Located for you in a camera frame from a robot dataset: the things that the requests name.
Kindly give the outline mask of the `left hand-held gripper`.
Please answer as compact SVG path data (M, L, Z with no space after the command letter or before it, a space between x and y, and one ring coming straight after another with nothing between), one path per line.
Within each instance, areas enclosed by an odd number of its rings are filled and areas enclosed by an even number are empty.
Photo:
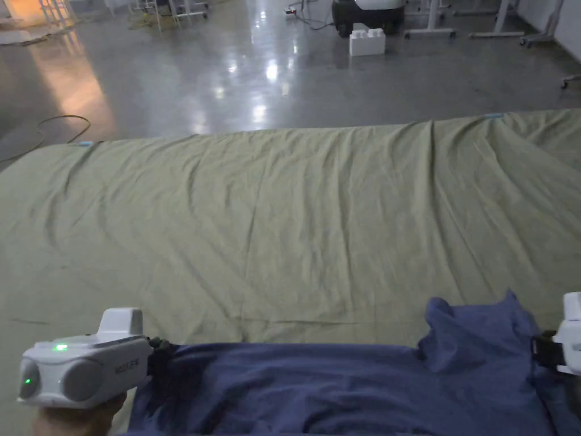
M37 342L20 363L21 404L90 409L165 377L178 345L143 331L138 308L106 310L94 334Z

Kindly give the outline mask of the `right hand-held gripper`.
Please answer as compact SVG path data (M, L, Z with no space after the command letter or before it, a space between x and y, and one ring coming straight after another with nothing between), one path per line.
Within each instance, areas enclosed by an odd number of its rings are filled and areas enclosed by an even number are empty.
M558 330L532 338L533 359L542 367L580 376L580 293L563 296L563 320Z

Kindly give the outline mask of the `person's left hand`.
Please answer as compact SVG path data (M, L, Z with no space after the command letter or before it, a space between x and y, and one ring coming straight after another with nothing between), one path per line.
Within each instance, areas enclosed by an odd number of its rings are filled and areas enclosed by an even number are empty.
M33 435L108 435L113 418L127 394L120 394L94 408L40 408L32 426Z

